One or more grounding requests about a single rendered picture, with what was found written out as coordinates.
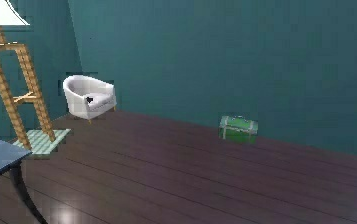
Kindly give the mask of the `green chest box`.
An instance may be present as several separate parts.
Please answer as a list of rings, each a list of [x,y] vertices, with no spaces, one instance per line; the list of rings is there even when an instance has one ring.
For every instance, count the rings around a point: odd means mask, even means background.
[[[220,139],[238,143],[254,143],[258,135],[258,122],[243,116],[223,116],[218,135]]]

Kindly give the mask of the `pale green checked mat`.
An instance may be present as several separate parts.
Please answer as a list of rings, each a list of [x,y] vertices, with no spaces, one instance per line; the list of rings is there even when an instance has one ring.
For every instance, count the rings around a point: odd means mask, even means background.
[[[50,137],[41,130],[29,130],[27,137],[31,144],[31,152],[33,156],[47,156],[49,155],[59,143],[70,132],[70,129],[54,130],[55,140],[51,141]]]

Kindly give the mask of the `wooden tripod floor lamp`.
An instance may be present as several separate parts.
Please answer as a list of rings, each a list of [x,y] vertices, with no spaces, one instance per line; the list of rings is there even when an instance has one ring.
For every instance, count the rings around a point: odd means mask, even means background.
[[[15,52],[24,75],[28,92],[21,96],[13,96],[0,64],[0,96],[19,142],[22,143],[26,149],[31,150],[32,146],[19,115],[18,105],[31,103],[36,111],[42,132],[49,136],[51,142],[56,140],[56,136],[52,128],[28,47],[23,43],[8,42],[2,30],[3,26],[29,26],[29,23],[19,15],[9,0],[0,0],[0,51]]]

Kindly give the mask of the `dark glass top table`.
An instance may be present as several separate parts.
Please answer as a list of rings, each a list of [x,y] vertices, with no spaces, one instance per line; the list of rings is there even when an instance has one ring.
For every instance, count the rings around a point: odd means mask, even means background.
[[[0,140],[0,176],[8,172],[21,201],[40,224],[48,224],[31,199],[22,175],[22,161],[31,154],[30,150]]]

